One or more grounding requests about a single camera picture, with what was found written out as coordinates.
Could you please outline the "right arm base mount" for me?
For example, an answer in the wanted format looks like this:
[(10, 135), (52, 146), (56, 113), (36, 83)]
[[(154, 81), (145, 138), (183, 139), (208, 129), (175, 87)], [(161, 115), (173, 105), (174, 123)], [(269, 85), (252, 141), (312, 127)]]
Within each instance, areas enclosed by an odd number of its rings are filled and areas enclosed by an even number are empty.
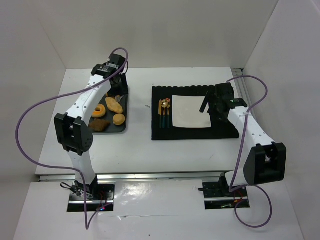
[(198, 191), (203, 193), (205, 210), (234, 209), (237, 204), (239, 208), (250, 208), (246, 188), (229, 192), (224, 173), (218, 180), (203, 182)]

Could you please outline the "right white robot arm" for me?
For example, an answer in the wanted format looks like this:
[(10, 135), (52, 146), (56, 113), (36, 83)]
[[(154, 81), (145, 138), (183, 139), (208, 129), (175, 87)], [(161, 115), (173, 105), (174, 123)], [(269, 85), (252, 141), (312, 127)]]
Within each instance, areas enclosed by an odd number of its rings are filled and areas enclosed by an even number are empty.
[(244, 166), (220, 175), (212, 195), (230, 197), (229, 188), (262, 185), (285, 177), (287, 148), (269, 137), (248, 112), (242, 98), (235, 98), (230, 83), (208, 87), (199, 109), (210, 117), (210, 133), (218, 139), (241, 138), (240, 159)]

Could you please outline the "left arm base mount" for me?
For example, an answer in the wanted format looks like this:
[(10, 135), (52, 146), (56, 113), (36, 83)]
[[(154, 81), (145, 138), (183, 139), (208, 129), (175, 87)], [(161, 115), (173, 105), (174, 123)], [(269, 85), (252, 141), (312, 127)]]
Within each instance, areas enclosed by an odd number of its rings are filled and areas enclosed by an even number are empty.
[[(97, 192), (87, 193), (86, 204), (88, 212), (113, 212), (115, 199), (115, 183), (99, 184)], [(69, 200), (67, 206), (68, 213), (84, 212), (84, 191), (65, 182), (60, 183), (60, 187), (69, 190)]]

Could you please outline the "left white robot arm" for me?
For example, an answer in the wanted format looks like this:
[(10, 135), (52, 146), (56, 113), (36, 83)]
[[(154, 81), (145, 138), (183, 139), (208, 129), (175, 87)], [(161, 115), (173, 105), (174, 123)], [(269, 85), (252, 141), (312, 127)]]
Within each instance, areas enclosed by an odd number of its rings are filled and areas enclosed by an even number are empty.
[(86, 194), (97, 192), (98, 177), (92, 167), (90, 148), (93, 134), (89, 128), (90, 118), (102, 97), (112, 89), (112, 82), (121, 78), (126, 63), (114, 60), (96, 65), (87, 86), (65, 96), (79, 94), (76, 102), (66, 111), (54, 117), (54, 126), (58, 143), (62, 145), (71, 159), (75, 171), (75, 185)]

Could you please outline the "metal tongs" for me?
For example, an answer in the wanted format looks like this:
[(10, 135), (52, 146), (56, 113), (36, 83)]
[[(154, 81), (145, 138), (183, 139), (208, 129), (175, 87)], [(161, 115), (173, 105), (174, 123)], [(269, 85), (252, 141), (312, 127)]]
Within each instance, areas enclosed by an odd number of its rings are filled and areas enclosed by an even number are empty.
[(122, 95), (122, 96), (117, 95), (117, 96), (114, 97), (114, 99), (115, 99), (115, 101), (116, 101), (117, 103), (120, 103), (123, 97), (124, 97), (123, 95)]

